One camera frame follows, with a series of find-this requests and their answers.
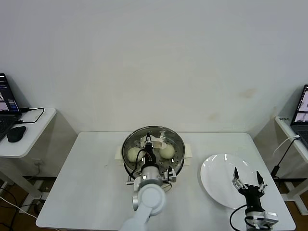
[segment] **table leg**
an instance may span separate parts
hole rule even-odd
[[[41,187],[42,183],[43,183],[43,180],[37,180],[34,183],[33,186],[35,188],[39,189]],[[39,197],[34,197],[34,196],[29,194],[27,196],[27,198],[25,199],[24,203],[23,203],[23,210],[27,212],[29,210],[29,208],[30,208],[29,205],[33,203],[33,200],[46,200],[48,195],[49,195],[49,192],[48,193],[47,192],[43,192]]]
[[[40,198],[42,193],[36,189],[29,181],[27,181],[17,169],[0,168],[0,172],[2,172],[5,176],[11,179],[13,182],[18,184],[21,188],[23,188],[26,192],[32,195],[35,198]]]
[[[288,188],[289,193],[281,194],[284,201],[294,201],[301,215],[308,216],[308,209],[300,198],[300,195],[308,190],[308,179],[294,187],[292,183],[286,182],[285,186]]]
[[[0,179],[3,180],[4,182],[7,182],[7,185],[13,185],[14,184],[14,182],[10,178],[5,176],[2,172],[0,172]]]

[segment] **black cable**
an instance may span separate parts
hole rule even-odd
[[[10,231],[14,231],[13,229],[11,229],[10,226],[8,226],[7,224],[4,224],[3,222],[0,222],[0,225],[3,225],[4,227],[8,228]]]
[[[27,198],[27,196],[28,196],[28,194],[22,199],[22,201],[21,201],[21,203],[19,204],[18,207],[21,207],[21,206],[22,206],[22,204],[23,204],[24,200]],[[41,196],[40,196],[40,199],[39,199],[39,200],[41,200],[42,197],[43,197],[43,192],[41,192]],[[18,212],[19,212],[19,209],[16,208],[16,211],[15,211],[15,213],[14,213],[14,216],[13,216],[13,218],[12,218],[12,220],[11,220],[10,230],[9,230],[9,231],[13,231],[13,224],[14,224],[14,221],[15,221],[15,218],[16,218]]]
[[[4,188],[0,188],[0,189],[4,190],[4,191],[6,191],[8,194],[10,194],[10,195],[14,198],[14,200],[15,200],[15,205],[17,205],[16,197],[15,197],[10,191],[8,191],[8,190],[6,190],[6,189],[4,189]],[[0,207],[2,207],[2,208],[15,208],[15,207],[6,207],[6,206],[2,206],[2,205],[0,205]]]
[[[299,140],[299,139],[300,139],[300,138],[298,137],[298,138],[295,138],[294,140],[292,140],[292,142],[290,143],[289,147],[288,147],[287,150],[285,151],[283,157],[282,157],[281,160],[279,161],[278,165],[276,165],[276,166],[273,168],[273,170],[271,171],[270,175],[271,175],[273,178],[277,177],[276,174],[277,174],[277,172],[278,172],[278,170],[279,170],[279,168],[280,168],[279,165],[280,165],[281,161],[284,159],[284,157],[285,157],[285,155],[287,154],[287,152],[289,151],[289,149],[291,148],[292,144],[294,143],[294,141]]]
[[[22,112],[39,110],[39,109],[42,109],[43,111],[41,112],[41,114],[38,116],[38,118],[35,121],[25,122],[23,120],[19,120],[19,121],[15,121],[15,124],[34,124],[34,123],[36,123],[38,121],[38,119],[42,116],[42,114],[45,111],[45,108],[43,108],[43,107],[39,107],[39,108],[21,108],[21,109],[24,109],[24,110],[21,110]]]
[[[138,164],[138,157],[139,157],[139,154],[140,154],[142,151],[145,151],[145,152],[146,152],[145,149],[140,149],[140,150],[139,150],[139,152],[138,152],[138,154],[137,154],[137,157],[136,157],[135,168],[134,168],[134,170],[129,174],[129,177],[131,177],[131,176],[134,174],[134,172],[136,171],[136,169],[137,169],[137,164]]]
[[[170,190],[171,190],[171,188],[172,188],[172,184],[171,184],[171,183],[167,182],[166,184],[167,184],[167,186],[162,187],[162,189],[165,189],[165,188],[166,188],[166,187],[168,187],[168,186],[170,186],[170,188],[169,188],[169,189],[167,189],[167,190],[165,191],[165,193],[166,193],[166,192],[168,192],[168,191],[170,191]]]
[[[244,208],[246,207],[247,205],[242,205],[241,207],[238,207],[236,210],[234,210],[231,215],[230,215],[230,218],[229,218],[229,223],[231,225],[231,227],[235,230],[235,231],[240,231],[238,230],[237,228],[235,228],[233,225],[232,225],[232,216],[234,215],[234,213],[236,213],[237,211],[239,211],[241,208]]]
[[[298,140],[299,138],[295,138],[294,140],[292,140],[292,142],[290,143],[289,147],[287,148],[287,150],[285,151],[283,157],[281,158],[281,160],[279,161],[278,165],[281,163],[281,161],[284,159],[285,155],[287,154],[287,152],[289,151],[289,149],[291,148],[292,144],[294,143],[294,141]]]
[[[32,177],[28,178],[28,179],[25,177],[26,180],[31,180],[32,178],[34,178],[34,177],[36,177],[38,174],[40,174],[40,165],[38,164],[37,166],[38,166],[38,173],[35,174],[35,175],[33,175]]]

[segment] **wooden floor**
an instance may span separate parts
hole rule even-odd
[[[49,192],[54,181],[44,181],[43,185],[41,186],[41,190],[43,192]],[[26,198],[27,193],[21,189],[17,185],[13,186],[8,186],[6,188],[9,190],[17,200],[17,203],[20,205],[21,202]],[[280,191],[281,193],[287,193],[288,190],[285,187],[285,185],[282,183],[280,186]],[[11,203],[15,204],[12,196],[10,196],[7,192],[4,192],[1,195],[4,199],[10,201]],[[305,192],[302,194],[302,199],[305,202],[306,206],[308,207],[308,192]],[[297,231],[308,231],[308,216],[302,216],[300,215],[296,205],[294,202],[286,202],[287,207],[289,208],[289,211],[292,214],[292,217],[296,223],[296,230]],[[10,206],[7,204],[5,201],[1,200],[0,201],[0,206]],[[36,216],[37,214],[34,212],[34,206],[31,207],[29,210],[29,213]],[[13,208],[2,208],[0,207],[0,223],[4,223],[8,226],[10,226],[11,220],[14,216],[15,209]],[[2,224],[0,224],[0,231],[9,231],[9,228],[6,228]],[[50,229],[41,229],[38,228],[35,225],[35,219],[33,217],[30,217],[26,214],[20,214],[19,212],[17,213],[17,216],[15,218],[15,221],[13,223],[13,230],[11,231],[50,231]]]

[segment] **black mouse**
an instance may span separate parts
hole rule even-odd
[[[8,131],[8,141],[14,143],[20,141],[26,130],[25,126],[15,127]]]

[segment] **white side table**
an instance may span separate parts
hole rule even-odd
[[[23,121],[34,121],[40,113],[41,110],[29,111],[23,114],[21,119]],[[45,112],[36,123],[15,125],[15,127],[26,127],[26,131],[20,141],[9,143],[7,136],[0,141],[0,178],[6,182],[3,185],[4,187],[6,184],[12,184],[14,182],[29,193],[24,205],[32,203],[34,199],[46,199],[48,193],[45,192],[42,194],[38,190],[43,182],[42,180],[37,180],[32,185],[22,176],[20,171],[12,166],[8,158],[22,158],[26,156],[55,114],[56,110],[54,108],[45,108]]]
[[[296,136],[295,132],[290,127],[292,118],[288,116],[276,116],[275,118],[277,124],[280,126],[280,128],[283,130],[283,132],[286,134],[287,137]],[[308,150],[306,146],[301,141],[294,141],[293,146],[296,148],[296,150],[299,152],[299,154],[302,156],[304,161],[308,163]],[[294,187],[291,182],[285,183],[287,189],[289,190],[289,193],[283,193],[281,194],[284,201],[294,201],[298,210],[300,211],[301,215],[307,216],[308,210],[300,198],[300,195],[303,194],[305,191],[308,190],[308,179],[300,183],[298,186]]]

